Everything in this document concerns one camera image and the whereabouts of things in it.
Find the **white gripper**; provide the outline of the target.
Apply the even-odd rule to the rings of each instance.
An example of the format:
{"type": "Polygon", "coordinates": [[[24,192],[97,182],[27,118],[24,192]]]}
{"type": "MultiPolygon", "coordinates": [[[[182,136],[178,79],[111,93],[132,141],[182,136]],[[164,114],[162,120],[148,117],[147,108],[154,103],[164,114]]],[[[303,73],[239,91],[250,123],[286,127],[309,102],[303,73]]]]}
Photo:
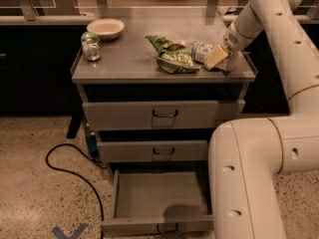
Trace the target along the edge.
{"type": "MultiPolygon", "coordinates": [[[[245,49],[253,41],[253,27],[251,24],[233,21],[223,34],[223,43],[231,52],[245,49]]],[[[228,68],[229,52],[224,45],[216,45],[204,62],[204,67],[211,71],[220,69],[226,71],[228,68]]]]}

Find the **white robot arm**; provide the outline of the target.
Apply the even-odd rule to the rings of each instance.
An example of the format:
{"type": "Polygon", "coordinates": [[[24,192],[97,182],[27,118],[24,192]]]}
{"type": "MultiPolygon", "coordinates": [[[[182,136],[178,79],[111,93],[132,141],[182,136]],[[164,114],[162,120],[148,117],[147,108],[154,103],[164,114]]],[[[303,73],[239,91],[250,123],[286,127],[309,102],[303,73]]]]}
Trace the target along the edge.
{"type": "Polygon", "coordinates": [[[319,168],[319,51],[293,11],[302,0],[248,0],[223,41],[230,51],[267,36],[286,117],[221,124],[208,149],[215,239],[286,239],[273,177],[319,168]]]}

